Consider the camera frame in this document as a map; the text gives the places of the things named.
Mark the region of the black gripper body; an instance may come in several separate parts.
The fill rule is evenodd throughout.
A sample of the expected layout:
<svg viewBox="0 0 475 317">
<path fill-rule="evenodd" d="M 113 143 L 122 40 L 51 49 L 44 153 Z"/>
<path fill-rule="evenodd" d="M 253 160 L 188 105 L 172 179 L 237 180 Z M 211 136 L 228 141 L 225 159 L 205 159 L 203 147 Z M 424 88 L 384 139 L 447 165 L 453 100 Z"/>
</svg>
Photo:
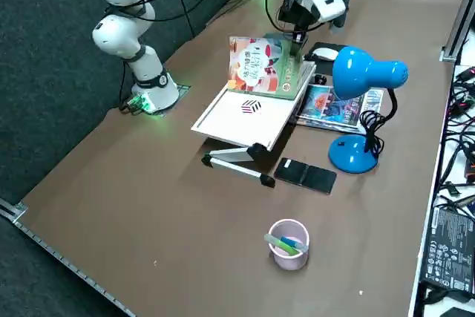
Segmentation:
<svg viewBox="0 0 475 317">
<path fill-rule="evenodd" d="M 318 18 L 302 7 L 296 0 L 283 0 L 278 11 L 278 20 L 294 25 L 294 31 L 311 31 L 320 27 Z"/>
</svg>

